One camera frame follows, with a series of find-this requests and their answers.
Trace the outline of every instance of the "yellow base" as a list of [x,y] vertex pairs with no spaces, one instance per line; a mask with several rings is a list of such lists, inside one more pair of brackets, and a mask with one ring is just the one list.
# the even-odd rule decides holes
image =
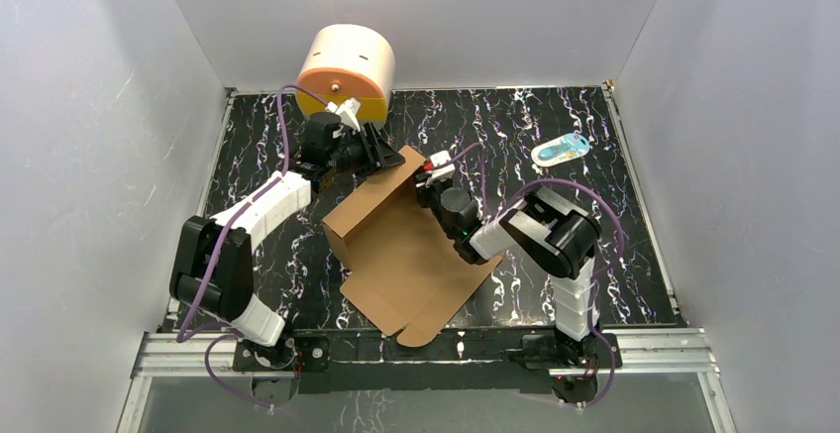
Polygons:
[[[335,94],[318,94],[318,96],[328,103],[336,103],[338,105],[341,105],[349,99],[346,96]],[[312,97],[306,93],[295,91],[295,99],[297,100],[297,106],[300,108],[300,111],[306,117],[309,117],[312,113],[324,110],[324,106],[322,106],[321,103],[312,99]],[[385,119],[388,116],[388,106],[383,98],[356,99],[362,103],[362,107],[356,115],[356,119],[359,120],[360,124],[373,123],[373,125],[378,129],[385,125]]]

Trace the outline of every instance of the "gray wall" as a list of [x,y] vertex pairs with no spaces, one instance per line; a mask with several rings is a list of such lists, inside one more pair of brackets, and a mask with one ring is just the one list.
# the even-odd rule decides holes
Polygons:
[[617,101],[740,431],[840,426],[840,0],[659,0]]
[[369,26],[394,87],[596,84],[618,76],[655,0],[177,0],[227,86],[292,82],[315,34]]
[[0,0],[0,431],[114,431],[224,90],[174,0]]

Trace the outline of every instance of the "cardboard box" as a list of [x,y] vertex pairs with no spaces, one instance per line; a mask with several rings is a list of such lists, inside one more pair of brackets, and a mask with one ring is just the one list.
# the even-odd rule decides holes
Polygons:
[[353,273],[341,292],[403,346],[431,342],[490,272],[497,257],[469,265],[437,219],[420,208],[414,171],[426,160],[406,146],[405,163],[369,177],[323,219],[333,254]]

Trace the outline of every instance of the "open cardboard box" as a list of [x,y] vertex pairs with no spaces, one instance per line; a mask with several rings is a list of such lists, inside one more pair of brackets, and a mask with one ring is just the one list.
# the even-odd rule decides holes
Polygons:
[[497,257],[470,265],[431,210],[417,203],[413,174],[426,158],[408,146],[405,163],[369,177],[323,219],[333,253],[353,273],[341,292],[385,335],[431,342],[490,272]]

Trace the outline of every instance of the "orange and white container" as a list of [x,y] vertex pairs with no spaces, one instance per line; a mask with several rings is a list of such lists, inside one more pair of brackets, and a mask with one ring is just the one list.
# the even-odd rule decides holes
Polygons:
[[[297,84],[338,105],[358,99],[359,122],[381,128],[388,114],[394,64],[391,45],[382,35],[359,25],[331,25],[315,36]],[[306,116],[324,110],[305,93],[297,91],[295,98]]]

